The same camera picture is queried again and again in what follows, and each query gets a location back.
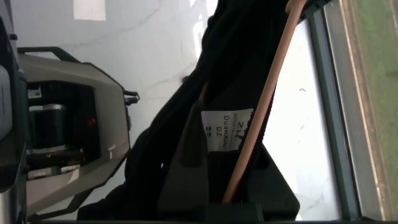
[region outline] green grass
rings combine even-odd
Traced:
[[[379,145],[398,214],[398,35],[390,0],[355,0],[352,5]]]

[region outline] brown stick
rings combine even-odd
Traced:
[[[254,117],[248,131],[248,136],[243,144],[241,154],[239,155],[235,169],[225,191],[223,203],[230,203],[232,201],[235,191],[238,188],[239,181],[241,180],[246,166],[248,165],[262,123],[264,122],[272,93],[275,90],[279,72],[282,68],[287,49],[289,48],[290,41],[292,40],[295,27],[300,19],[305,2],[306,0],[290,0],[286,5],[286,13],[289,14],[289,17],[287,18],[285,29],[282,33],[282,37],[280,38],[278,49],[276,50],[274,61],[272,62],[271,68],[269,70],[266,84],[262,90],[256,112],[254,113]]]

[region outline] marble floor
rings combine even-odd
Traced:
[[[139,92],[140,102],[129,109],[134,141],[181,85],[181,78],[194,69],[200,39],[217,0],[11,3],[18,46],[59,46],[78,60],[99,66],[127,90]],[[340,217],[321,105],[308,27],[303,22],[285,60],[264,137],[300,200],[298,219],[303,220]],[[85,204],[98,201],[123,182],[122,167]],[[68,201],[44,212],[64,208]],[[73,213],[57,219],[75,217]]]

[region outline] clothing tag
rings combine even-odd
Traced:
[[[37,99],[42,97],[42,90],[37,89],[37,90],[27,90],[27,97],[28,99]]]
[[[238,111],[202,111],[208,152],[238,150],[248,128],[253,109]]]

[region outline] black fabric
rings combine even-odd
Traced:
[[[97,204],[81,208],[79,220],[157,219],[157,199],[192,104],[208,82],[206,110],[256,109],[286,23],[286,3],[286,0],[218,1],[202,39],[203,51],[196,68],[129,152],[125,183]],[[248,170],[255,165],[260,152],[265,124]],[[211,201],[221,200],[239,152],[240,149],[209,154],[208,168],[214,171],[209,176]]]

